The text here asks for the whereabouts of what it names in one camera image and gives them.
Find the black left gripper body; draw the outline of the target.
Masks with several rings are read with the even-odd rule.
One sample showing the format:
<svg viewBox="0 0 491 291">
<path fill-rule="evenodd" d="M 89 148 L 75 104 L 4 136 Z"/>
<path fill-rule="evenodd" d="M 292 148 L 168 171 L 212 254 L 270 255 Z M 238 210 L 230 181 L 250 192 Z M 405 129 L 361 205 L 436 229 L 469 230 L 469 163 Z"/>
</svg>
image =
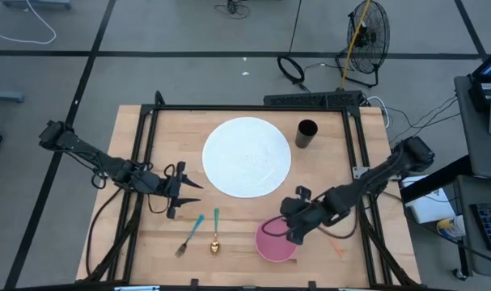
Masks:
<svg viewBox="0 0 491 291">
<path fill-rule="evenodd" d="M 151 198 L 148 195 L 148 208 L 152 213 L 166 213 L 167 218 L 174 219 L 176 215 L 175 199 L 179 198 L 180 186 L 182 184 L 182 174 L 184 173 L 185 162 L 178 162 L 175 166 L 170 164 L 164 170 L 167 177 L 161 193 L 167 198 L 167 205 L 161 211 L 155 211 L 152 208 Z"/>
</svg>

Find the gold spoon with green handle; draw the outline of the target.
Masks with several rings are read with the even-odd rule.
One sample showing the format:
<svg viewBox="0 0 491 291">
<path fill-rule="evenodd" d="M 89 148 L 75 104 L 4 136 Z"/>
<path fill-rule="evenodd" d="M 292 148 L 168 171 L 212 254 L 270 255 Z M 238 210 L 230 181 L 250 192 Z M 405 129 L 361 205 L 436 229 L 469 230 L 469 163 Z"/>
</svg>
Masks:
<svg viewBox="0 0 491 291">
<path fill-rule="evenodd" d="M 220 249 L 220 244 L 218 241 L 218 223 L 219 223 L 219 208 L 214 209 L 214 239 L 210 244 L 210 251 L 213 255 L 216 255 Z"/>
</svg>

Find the black metal table frame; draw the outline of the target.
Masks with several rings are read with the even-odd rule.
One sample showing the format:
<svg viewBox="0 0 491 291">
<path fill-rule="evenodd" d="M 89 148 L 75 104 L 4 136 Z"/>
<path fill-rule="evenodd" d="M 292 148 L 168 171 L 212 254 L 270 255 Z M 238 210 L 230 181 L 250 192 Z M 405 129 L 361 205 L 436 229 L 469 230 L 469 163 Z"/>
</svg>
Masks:
<svg viewBox="0 0 491 291">
<path fill-rule="evenodd" d="M 306 150 L 293 149 L 292 166 L 285 182 L 273 193 L 257 199 L 238 199 L 218 191 L 203 171 L 201 156 L 207 137 L 221 123 L 241 117 L 261 118 L 276 126 L 288 141 L 293 141 L 300 120 L 318 123 L 317 138 Z M 186 162 L 188 177 L 202 186 L 183 186 L 181 195 L 200 199 L 176 212 L 174 219 L 148 208 L 148 197 L 124 194 L 109 183 L 96 197 L 96 219 L 91 249 L 78 266 L 78 278 L 84 278 L 103 259 L 113 244 L 116 232 L 134 209 L 141 216 L 134 246 L 125 244 L 112 266 L 103 275 L 105 281 L 131 285 L 188 286 L 197 280 L 200 288 L 288 287 L 305 289 L 310 282 L 320 288 L 361 289 L 370 283 L 383 283 L 383 267 L 375 245 L 354 227 L 347 217 L 327 234 L 315 230 L 292 259 L 273 263 L 263 259 L 254 243 L 259 223 L 277 216 L 281 200 L 293 196 L 298 185 L 315 194 L 352 179 L 348 146 L 358 143 L 355 128 L 345 128 L 339 112 L 319 108 L 294 108 L 218 105 L 172 105 L 156 116 L 154 135 L 148 133 L 151 114 L 144 105 L 119 107 L 108 152 L 122 158 L 148 158 L 154 172 L 163 175 L 171 163 Z M 216 255 L 210 251 L 214 239 L 214 209 L 219 208 Z M 188 237 L 198 216 L 205 220 L 188 242 L 185 253 L 175 253 Z M 340 246 L 340 259 L 329 239 Z"/>
</svg>

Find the fork with blue handle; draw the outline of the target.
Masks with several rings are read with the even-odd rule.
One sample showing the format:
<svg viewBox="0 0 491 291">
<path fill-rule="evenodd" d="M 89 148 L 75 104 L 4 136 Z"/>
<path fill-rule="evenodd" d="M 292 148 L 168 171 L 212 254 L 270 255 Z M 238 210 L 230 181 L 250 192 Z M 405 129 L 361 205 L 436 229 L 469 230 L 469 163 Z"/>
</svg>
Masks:
<svg viewBox="0 0 491 291">
<path fill-rule="evenodd" d="M 180 245 L 180 247 L 177 249 L 176 253 L 175 253 L 175 257 L 176 258 L 180 258 L 186 251 L 187 247 L 188 247 L 188 242 L 189 240 L 193 237 L 193 235 L 196 233 L 198 227 L 200 226 L 200 224 L 205 220 L 205 216 L 203 214 L 200 214 L 195 222 L 195 224 L 193 225 L 193 228 L 191 229 L 191 231 L 189 232 L 188 234 L 188 237 L 185 239 L 185 241 Z"/>
</svg>

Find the white wipes canister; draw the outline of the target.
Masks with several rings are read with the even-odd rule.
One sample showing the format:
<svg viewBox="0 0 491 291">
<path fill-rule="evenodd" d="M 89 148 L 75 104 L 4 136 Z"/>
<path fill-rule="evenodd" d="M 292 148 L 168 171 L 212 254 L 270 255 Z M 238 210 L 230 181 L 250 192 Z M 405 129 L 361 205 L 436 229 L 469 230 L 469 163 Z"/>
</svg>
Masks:
<svg viewBox="0 0 491 291">
<path fill-rule="evenodd" d="M 466 235 L 463 215 L 438 221 L 436 230 L 445 238 L 461 238 Z"/>
</svg>

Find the grey floor bar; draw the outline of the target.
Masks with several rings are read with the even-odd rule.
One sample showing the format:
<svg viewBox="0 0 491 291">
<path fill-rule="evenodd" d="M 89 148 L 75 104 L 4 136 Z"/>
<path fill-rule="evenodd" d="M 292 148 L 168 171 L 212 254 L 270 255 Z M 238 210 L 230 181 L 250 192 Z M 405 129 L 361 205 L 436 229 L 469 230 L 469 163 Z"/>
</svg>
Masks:
<svg viewBox="0 0 491 291">
<path fill-rule="evenodd" d="M 0 90 L 0 101 L 23 103 L 24 94 L 19 91 L 3 91 Z"/>
</svg>

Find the black support beam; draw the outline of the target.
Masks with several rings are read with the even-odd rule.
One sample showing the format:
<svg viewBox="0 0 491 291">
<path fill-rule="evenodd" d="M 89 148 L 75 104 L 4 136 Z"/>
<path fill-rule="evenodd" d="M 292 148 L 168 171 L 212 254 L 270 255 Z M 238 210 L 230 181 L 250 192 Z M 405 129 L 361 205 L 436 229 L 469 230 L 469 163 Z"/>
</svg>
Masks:
<svg viewBox="0 0 491 291">
<path fill-rule="evenodd" d="M 459 175 L 472 175 L 470 158 L 465 155 L 425 178 L 410 184 L 400 191 L 402 201 L 408 203 L 453 182 Z"/>
</svg>

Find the white round woven placemat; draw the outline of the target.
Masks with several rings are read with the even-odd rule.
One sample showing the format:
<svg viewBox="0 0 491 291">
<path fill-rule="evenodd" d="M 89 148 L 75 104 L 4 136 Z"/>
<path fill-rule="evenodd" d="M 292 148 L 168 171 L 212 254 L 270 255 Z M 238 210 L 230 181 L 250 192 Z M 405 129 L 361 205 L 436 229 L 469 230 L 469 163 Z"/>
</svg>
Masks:
<svg viewBox="0 0 491 291">
<path fill-rule="evenodd" d="M 235 198 L 267 196 L 285 181 L 291 151 L 281 131 L 266 120 L 239 117 L 220 124 L 201 156 L 208 180 Z"/>
</svg>

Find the black cylindrical cup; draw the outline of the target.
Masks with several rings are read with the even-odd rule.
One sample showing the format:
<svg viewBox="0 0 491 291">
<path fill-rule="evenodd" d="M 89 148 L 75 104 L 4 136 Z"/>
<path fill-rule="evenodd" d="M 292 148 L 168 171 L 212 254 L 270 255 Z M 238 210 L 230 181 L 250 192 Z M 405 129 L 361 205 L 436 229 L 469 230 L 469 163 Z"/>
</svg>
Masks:
<svg viewBox="0 0 491 291">
<path fill-rule="evenodd" d="M 295 145 L 300 149 L 307 148 L 317 132 L 318 125 L 313 120 L 300 121 L 297 128 Z"/>
</svg>

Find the black perforated box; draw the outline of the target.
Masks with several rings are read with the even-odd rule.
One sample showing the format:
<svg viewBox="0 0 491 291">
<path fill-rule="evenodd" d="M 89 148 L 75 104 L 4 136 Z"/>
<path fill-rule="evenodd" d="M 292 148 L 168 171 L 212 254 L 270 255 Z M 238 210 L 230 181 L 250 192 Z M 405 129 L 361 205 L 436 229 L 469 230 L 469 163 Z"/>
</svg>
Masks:
<svg viewBox="0 0 491 291">
<path fill-rule="evenodd" d="M 357 107 L 362 102 L 361 91 L 332 91 L 292 95 L 266 95 L 264 105 L 318 108 Z"/>
</svg>

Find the black desk device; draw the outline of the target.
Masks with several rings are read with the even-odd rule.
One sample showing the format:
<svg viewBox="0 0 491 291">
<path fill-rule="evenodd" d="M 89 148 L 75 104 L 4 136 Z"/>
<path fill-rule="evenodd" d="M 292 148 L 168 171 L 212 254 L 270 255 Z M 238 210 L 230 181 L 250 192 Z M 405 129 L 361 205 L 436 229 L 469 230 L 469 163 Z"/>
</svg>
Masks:
<svg viewBox="0 0 491 291">
<path fill-rule="evenodd" d="M 472 87 L 468 90 L 474 108 L 478 112 L 487 112 L 491 104 L 491 82 L 472 80 Z"/>
</svg>

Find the grey cart base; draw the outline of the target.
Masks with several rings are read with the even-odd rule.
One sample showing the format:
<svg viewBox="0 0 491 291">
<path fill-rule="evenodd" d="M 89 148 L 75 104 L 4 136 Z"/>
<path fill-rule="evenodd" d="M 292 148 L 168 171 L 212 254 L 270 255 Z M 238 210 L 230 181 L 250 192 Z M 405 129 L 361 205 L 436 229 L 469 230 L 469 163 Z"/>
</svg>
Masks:
<svg viewBox="0 0 491 291">
<path fill-rule="evenodd" d="M 6 7 L 11 5 L 25 5 L 29 6 L 31 4 L 33 7 L 36 6 L 63 6 L 65 9 L 70 10 L 71 0 L 0 0 L 1 4 Z"/>
</svg>

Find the white box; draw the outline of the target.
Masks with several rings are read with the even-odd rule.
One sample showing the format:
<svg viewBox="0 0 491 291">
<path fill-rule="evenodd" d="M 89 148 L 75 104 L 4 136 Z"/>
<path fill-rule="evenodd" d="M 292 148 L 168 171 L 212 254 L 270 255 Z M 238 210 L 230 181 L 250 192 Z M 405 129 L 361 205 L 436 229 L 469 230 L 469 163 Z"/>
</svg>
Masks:
<svg viewBox="0 0 491 291">
<path fill-rule="evenodd" d="M 433 190 L 416 200 L 406 202 L 404 205 L 418 224 L 440 221 L 455 216 L 451 198 L 447 197 L 442 188 Z"/>
</svg>

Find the orange drinking straw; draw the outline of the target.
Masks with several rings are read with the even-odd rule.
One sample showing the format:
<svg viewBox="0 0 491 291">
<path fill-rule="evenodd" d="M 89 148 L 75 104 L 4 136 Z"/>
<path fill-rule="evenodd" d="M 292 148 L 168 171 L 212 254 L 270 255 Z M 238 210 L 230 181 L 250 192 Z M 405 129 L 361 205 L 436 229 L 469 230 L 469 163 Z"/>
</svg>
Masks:
<svg viewBox="0 0 491 291">
<path fill-rule="evenodd" d="M 343 254 L 342 250 L 340 249 L 340 246 L 337 244 L 337 242 L 333 239 L 329 239 L 329 243 L 332 245 L 333 249 L 335 250 L 335 252 L 339 256 L 339 258 L 343 259 L 344 254 Z"/>
</svg>

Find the pink bowl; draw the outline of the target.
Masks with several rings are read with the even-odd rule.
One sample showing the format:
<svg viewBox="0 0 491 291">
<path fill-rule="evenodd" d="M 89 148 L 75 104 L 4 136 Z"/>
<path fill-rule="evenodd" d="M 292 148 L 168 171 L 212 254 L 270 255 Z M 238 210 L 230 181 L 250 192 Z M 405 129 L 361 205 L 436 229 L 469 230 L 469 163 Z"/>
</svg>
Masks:
<svg viewBox="0 0 491 291">
<path fill-rule="evenodd" d="M 282 234 L 288 229 L 288 226 L 281 218 L 271 222 L 268 220 L 261 222 L 255 233 L 255 245 L 258 253 L 264 259 L 274 263 L 281 263 L 291 259 L 297 250 L 297 246 L 289 242 L 285 235 L 274 237 L 265 233 L 267 231 L 271 234 Z"/>
</svg>

